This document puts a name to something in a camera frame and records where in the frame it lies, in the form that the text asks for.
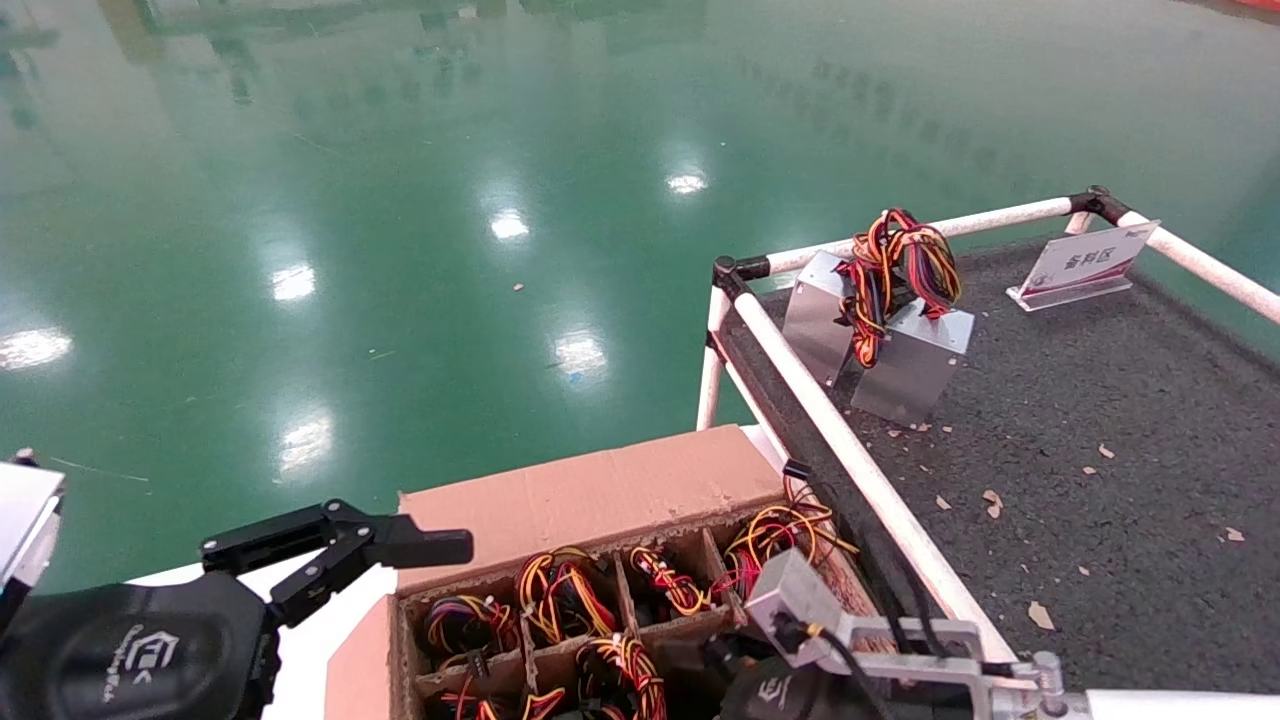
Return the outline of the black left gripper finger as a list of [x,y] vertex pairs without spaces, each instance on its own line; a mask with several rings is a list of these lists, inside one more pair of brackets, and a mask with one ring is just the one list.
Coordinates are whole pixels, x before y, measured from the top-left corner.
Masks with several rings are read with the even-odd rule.
[[332,498],[212,536],[204,542],[201,564],[205,571],[238,577],[308,553],[270,591],[270,612],[293,628],[375,566],[462,566],[474,552],[470,530],[422,530],[408,515],[372,515]]

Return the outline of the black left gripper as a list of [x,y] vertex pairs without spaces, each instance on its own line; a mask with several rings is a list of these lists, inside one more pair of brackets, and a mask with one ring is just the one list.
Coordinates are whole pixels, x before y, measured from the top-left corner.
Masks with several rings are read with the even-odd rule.
[[26,601],[3,635],[5,719],[257,719],[282,621],[221,573]]

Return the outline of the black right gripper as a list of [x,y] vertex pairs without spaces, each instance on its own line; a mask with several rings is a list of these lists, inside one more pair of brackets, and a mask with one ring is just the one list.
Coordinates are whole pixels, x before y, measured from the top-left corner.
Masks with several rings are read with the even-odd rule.
[[746,659],[731,674],[719,719],[835,719],[828,673],[778,656]]

